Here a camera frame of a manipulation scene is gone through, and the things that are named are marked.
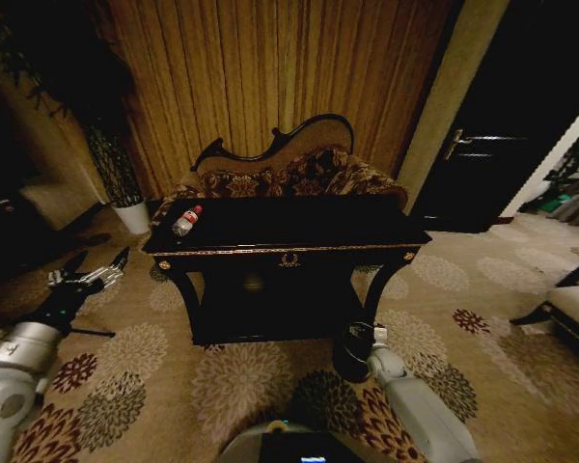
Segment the plastic water bottle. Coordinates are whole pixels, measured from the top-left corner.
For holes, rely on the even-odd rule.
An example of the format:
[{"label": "plastic water bottle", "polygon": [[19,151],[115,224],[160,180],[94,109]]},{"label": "plastic water bottle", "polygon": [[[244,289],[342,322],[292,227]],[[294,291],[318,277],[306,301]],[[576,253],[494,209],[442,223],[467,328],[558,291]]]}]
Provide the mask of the plastic water bottle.
[{"label": "plastic water bottle", "polygon": [[193,224],[198,221],[202,214],[202,207],[196,205],[185,211],[176,223],[172,226],[172,232],[177,236],[185,236],[193,228]]}]

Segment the floral rug pattern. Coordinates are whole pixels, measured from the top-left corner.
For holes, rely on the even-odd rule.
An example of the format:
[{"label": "floral rug pattern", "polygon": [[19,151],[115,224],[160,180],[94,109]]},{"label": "floral rug pattern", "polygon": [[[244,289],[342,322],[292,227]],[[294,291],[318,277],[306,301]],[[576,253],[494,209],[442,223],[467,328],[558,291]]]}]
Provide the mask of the floral rug pattern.
[{"label": "floral rug pattern", "polygon": [[[209,462],[242,430],[275,419],[342,432],[391,461],[426,461],[372,378],[351,384],[336,373],[330,341],[194,346],[179,293],[136,249],[146,237],[129,235],[111,210],[89,233],[111,237],[85,270],[133,248],[120,284],[89,298],[73,323],[116,337],[61,344],[62,366],[13,462]],[[579,461],[579,359],[548,323],[508,322],[579,265],[579,229],[520,214],[478,235],[431,235],[383,291],[377,320],[389,344],[465,422],[484,461]],[[45,272],[68,257],[0,288],[0,314],[34,309]],[[359,297],[376,271],[354,272]]]}]

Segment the potted plant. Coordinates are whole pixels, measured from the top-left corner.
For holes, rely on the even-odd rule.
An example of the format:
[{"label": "potted plant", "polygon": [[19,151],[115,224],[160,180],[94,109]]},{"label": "potted plant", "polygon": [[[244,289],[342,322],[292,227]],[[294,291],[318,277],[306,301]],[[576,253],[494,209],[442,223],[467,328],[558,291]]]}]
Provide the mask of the potted plant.
[{"label": "potted plant", "polygon": [[148,230],[148,212],[124,148],[124,97],[132,90],[126,64],[97,30],[102,11],[86,0],[0,0],[0,66],[17,85],[27,75],[37,107],[71,111],[111,205],[133,233]]}]

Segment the black console table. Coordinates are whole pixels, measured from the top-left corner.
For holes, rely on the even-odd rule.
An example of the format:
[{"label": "black console table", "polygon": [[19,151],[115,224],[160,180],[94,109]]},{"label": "black console table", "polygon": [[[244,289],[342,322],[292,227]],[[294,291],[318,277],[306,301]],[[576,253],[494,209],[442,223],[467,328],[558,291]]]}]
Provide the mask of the black console table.
[{"label": "black console table", "polygon": [[[202,217],[175,236],[195,204]],[[202,199],[176,201],[143,250],[182,294],[193,343],[207,344],[334,338],[348,321],[373,322],[388,280],[429,241],[394,197]],[[383,265],[365,307],[350,282],[358,264]]]}]

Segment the table drawer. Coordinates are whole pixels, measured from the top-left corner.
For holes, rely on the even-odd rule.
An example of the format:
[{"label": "table drawer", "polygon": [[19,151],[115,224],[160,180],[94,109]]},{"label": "table drawer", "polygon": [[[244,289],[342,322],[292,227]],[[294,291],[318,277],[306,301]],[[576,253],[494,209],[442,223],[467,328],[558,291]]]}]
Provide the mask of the table drawer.
[{"label": "table drawer", "polygon": [[288,248],[263,252],[259,249],[232,250],[231,252],[200,252],[189,255],[155,256],[161,268],[177,265],[180,270],[197,271],[220,267],[282,268],[292,269],[325,265],[379,265],[384,263],[409,263],[419,247],[356,248],[336,247],[326,249]]}]

